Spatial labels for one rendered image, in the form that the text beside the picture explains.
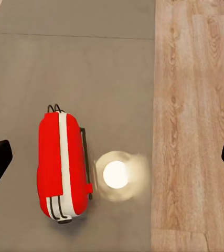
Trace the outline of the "radio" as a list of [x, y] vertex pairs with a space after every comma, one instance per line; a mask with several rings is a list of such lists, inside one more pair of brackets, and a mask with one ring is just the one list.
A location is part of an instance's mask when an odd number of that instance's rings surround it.
[[[53, 112], [49, 112], [49, 107]], [[37, 192], [44, 213], [67, 224], [87, 209], [92, 199], [86, 130], [55, 104], [38, 127]], [[88, 183], [86, 180], [86, 169]]]

